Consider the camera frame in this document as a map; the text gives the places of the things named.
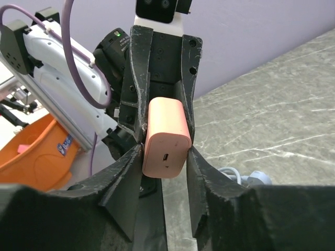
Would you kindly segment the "pink charger plug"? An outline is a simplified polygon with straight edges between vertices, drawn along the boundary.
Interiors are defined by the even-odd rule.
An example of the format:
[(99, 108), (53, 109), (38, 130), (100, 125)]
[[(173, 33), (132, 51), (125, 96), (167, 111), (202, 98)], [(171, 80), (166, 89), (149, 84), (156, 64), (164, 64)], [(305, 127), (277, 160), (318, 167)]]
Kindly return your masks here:
[(149, 102), (142, 172), (150, 178), (177, 177), (192, 146), (183, 104), (166, 97)]

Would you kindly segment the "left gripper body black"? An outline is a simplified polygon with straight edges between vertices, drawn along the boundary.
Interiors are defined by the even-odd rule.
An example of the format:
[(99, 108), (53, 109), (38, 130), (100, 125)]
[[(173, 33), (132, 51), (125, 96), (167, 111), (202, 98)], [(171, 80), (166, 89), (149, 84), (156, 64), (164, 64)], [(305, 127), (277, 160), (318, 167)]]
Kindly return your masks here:
[(181, 45), (181, 37), (153, 33), (149, 62), (149, 99), (174, 97), (174, 85), (181, 80)]

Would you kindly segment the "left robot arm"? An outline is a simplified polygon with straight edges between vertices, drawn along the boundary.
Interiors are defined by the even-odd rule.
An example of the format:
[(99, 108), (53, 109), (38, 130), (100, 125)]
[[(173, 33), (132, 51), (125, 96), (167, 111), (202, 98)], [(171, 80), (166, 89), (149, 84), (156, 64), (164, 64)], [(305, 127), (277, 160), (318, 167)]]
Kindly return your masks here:
[(134, 25), (129, 33), (114, 29), (89, 52), (76, 41), (65, 47), (60, 23), (59, 13), (46, 8), (32, 16), (31, 26), (1, 24), (1, 60), (82, 148), (93, 142), (81, 118), (120, 153), (145, 144), (149, 103), (156, 97), (179, 100), (194, 135), (201, 38)]

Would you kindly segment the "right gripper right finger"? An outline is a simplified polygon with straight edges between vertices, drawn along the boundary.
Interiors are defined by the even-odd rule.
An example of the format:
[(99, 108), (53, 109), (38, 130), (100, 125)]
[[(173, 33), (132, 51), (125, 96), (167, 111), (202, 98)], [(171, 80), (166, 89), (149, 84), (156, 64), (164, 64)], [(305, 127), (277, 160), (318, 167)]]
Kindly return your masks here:
[(243, 187), (188, 152), (192, 236), (199, 250), (334, 250), (333, 186)]

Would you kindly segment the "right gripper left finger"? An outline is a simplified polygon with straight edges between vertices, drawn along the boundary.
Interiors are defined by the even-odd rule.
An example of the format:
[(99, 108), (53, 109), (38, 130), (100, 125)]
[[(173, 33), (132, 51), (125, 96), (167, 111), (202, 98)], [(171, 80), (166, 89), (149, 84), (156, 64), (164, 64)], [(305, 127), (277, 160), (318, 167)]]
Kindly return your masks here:
[(68, 190), (1, 185), (1, 250), (127, 250), (141, 184), (140, 145)]

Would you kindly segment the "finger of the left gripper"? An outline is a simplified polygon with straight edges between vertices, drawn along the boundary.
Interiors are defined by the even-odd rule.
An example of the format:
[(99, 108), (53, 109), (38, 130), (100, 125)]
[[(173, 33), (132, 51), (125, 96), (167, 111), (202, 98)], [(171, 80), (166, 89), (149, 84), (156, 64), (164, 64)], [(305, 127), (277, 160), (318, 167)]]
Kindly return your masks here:
[(151, 28), (131, 27), (121, 91), (118, 124), (138, 143), (144, 141), (147, 131), (152, 36)]
[(203, 41), (199, 37), (183, 35), (181, 52), (181, 98), (186, 115), (187, 125), (192, 141), (195, 135), (193, 98), (199, 63), (202, 57)]

